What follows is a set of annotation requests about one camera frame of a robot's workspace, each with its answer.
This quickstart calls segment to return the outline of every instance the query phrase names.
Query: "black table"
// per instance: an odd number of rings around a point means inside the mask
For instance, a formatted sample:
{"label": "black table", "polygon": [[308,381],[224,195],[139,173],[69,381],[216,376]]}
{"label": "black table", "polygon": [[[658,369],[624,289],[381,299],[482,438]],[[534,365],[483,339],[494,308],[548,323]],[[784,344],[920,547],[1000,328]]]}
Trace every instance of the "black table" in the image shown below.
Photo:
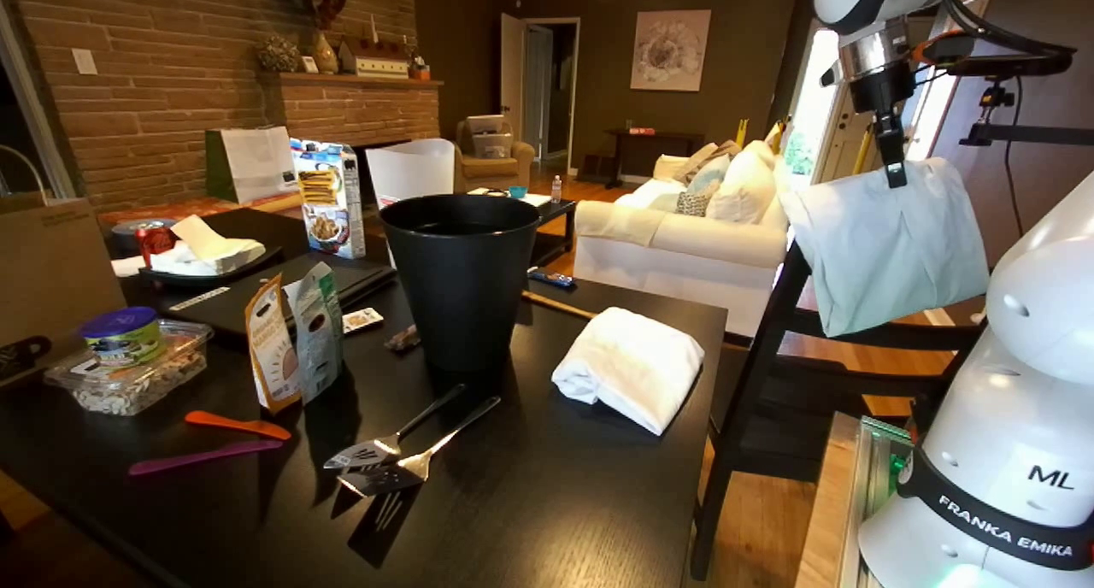
{"label": "black table", "polygon": [[578,203],[570,199],[562,199],[557,204],[547,201],[539,206],[539,224],[547,224],[566,215],[566,233],[563,235],[536,233],[536,243],[532,249],[532,264],[547,265],[562,253],[573,250],[573,217],[577,211]]}
{"label": "black table", "polygon": [[605,132],[616,138],[615,177],[608,181],[606,188],[619,186],[625,173],[652,175],[653,164],[662,154],[690,157],[706,139],[699,132],[657,130],[653,135],[637,135],[626,128],[610,128]]}
{"label": "black table", "polygon": [[[209,223],[244,237],[276,233],[284,221],[256,227],[261,212],[243,212]],[[281,449],[126,475],[139,460],[253,438],[183,423],[194,410],[261,417],[246,356],[213,343],[205,372],[136,417],[85,412],[34,381],[3,388],[0,469],[172,586],[678,585],[725,311],[591,281],[572,292],[533,289],[591,311],[617,304],[699,342],[702,371],[663,437],[603,405],[567,400],[550,382],[585,324],[569,314],[523,303],[511,359],[492,374],[434,371],[420,349],[393,355],[383,339],[411,321],[395,284],[365,300],[386,321],[346,339],[344,378],[307,407],[274,418],[294,434]],[[429,483],[374,533],[370,500],[339,488],[321,464],[356,440],[394,431],[457,382],[474,393],[405,438],[405,452],[428,447],[480,397],[497,393],[502,403],[438,454]]]}

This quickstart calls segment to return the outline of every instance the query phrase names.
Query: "metal spatula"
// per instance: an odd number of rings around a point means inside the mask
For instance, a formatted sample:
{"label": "metal spatula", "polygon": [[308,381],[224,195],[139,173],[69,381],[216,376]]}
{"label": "metal spatula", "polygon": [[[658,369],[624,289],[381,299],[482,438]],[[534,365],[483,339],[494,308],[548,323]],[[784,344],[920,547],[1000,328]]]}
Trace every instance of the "metal spatula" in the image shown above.
{"label": "metal spatula", "polygon": [[338,453],[335,453],[334,458],[324,462],[323,468],[338,470],[369,468],[375,466],[388,458],[398,458],[403,454],[401,450],[399,450],[399,440],[409,434],[410,430],[418,427],[418,424],[421,424],[426,417],[432,415],[434,411],[447,404],[449,401],[459,395],[463,391],[463,383],[454,387],[449,390],[449,393],[433,401],[433,404],[430,404],[424,411],[419,413],[418,416],[410,419],[407,425],[399,428],[399,431],[391,436],[374,438],[372,440],[366,440],[364,442],[347,447]]}
{"label": "metal spatula", "polygon": [[485,415],[487,411],[497,406],[499,402],[501,402],[501,399],[498,396],[489,397],[488,401],[473,411],[466,419],[459,422],[458,426],[452,428],[452,431],[444,435],[441,440],[434,442],[433,447],[417,456],[404,458],[394,464],[377,466],[371,471],[346,473],[338,480],[342,485],[361,496],[376,496],[377,494],[386,494],[419,483],[426,483],[429,479],[429,461],[433,459],[433,454],[441,451],[441,448],[452,440],[452,437],[459,434],[468,424]]}

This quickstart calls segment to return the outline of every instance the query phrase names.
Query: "franka emika robot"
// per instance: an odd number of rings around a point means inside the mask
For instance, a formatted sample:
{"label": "franka emika robot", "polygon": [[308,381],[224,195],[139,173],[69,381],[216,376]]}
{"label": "franka emika robot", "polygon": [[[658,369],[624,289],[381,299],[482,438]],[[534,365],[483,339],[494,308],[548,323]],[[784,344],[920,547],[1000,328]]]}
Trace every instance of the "franka emika robot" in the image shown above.
{"label": "franka emika robot", "polygon": [[[1074,49],[999,28],[961,0],[814,0],[840,34],[835,77],[857,112],[874,113],[891,187],[906,183],[896,106],[916,87],[905,15],[940,1],[962,30],[916,58],[992,82],[962,143],[1094,145],[1090,129],[990,124],[1013,101],[1001,82],[1061,72]],[[975,39],[1016,54],[971,57]],[[897,493],[860,528],[862,556],[885,588],[1094,587],[1094,174],[999,261],[987,316]]]}

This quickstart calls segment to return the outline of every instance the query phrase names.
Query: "orange plastic knife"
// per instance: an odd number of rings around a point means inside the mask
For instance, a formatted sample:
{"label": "orange plastic knife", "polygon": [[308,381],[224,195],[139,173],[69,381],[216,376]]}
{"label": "orange plastic knife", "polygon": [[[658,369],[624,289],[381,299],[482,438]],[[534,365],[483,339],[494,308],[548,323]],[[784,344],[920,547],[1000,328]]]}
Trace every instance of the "orange plastic knife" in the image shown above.
{"label": "orange plastic knife", "polygon": [[229,419],[228,417],[221,417],[220,415],[208,413],[208,411],[191,411],[187,413],[186,423],[197,424],[199,426],[212,426],[214,428],[254,433],[259,436],[276,438],[278,440],[289,440],[292,438],[292,434],[289,433],[289,430],[276,424],[270,424],[269,422],[263,422],[261,419],[255,419],[254,422],[237,422],[235,419]]}

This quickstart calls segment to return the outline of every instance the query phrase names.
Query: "purple spatula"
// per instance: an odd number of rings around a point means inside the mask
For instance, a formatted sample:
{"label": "purple spatula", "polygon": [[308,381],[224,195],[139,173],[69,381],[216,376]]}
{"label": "purple spatula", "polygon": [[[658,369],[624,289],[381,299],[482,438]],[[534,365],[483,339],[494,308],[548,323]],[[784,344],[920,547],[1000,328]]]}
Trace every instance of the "purple spatula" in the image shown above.
{"label": "purple spatula", "polygon": [[242,456],[244,453],[254,453],[256,451],[266,451],[267,449],[277,449],[278,447],[281,447],[280,440],[234,442],[232,445],[225,445],[214,451],[202,451],[201,453],[190,453],[189,456],[176,456],[174,458],[162,458],[160,460],[146,460],[143,462],[137,462],[132,466],[129,466],[129,474],[132,476],[147,475],[149,473],[156,473],[178,466],[185,466],[186,464],[195,464],[197,462],[205,462],[207,460],[216,460],[219,458],[230,458],[232,456]]}

